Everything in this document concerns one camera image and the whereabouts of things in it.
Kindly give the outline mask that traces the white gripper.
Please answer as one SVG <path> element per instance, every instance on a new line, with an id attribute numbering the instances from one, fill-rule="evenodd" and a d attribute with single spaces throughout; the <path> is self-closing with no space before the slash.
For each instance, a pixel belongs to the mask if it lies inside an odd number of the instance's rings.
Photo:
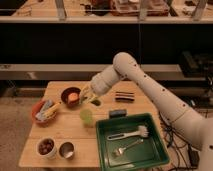
<path id="1" fill-rule="evenodd" d="M 80 104 L 92 103 L 96 99 L 97 99 L 97 96 L 94 93 L 91 85 L 86 84 L 81 90 L 81 95 L 79 96 L 79 103 Z"/>

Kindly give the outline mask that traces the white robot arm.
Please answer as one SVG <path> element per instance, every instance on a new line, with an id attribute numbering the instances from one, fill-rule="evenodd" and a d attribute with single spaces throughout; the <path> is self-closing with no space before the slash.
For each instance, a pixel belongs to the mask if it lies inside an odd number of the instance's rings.
<path id="1" fill-rule="evenodd" d="M 112 65 L 93 76 L 82 88 L 80 102 L 93 101 L 125 78 L 133 81 L 170 121 L 175 130 L 200 151 L 198 171 L 213 171 L 213 118 L 203 117 L 152 79 L 129 53 L 117 53 Z"/>

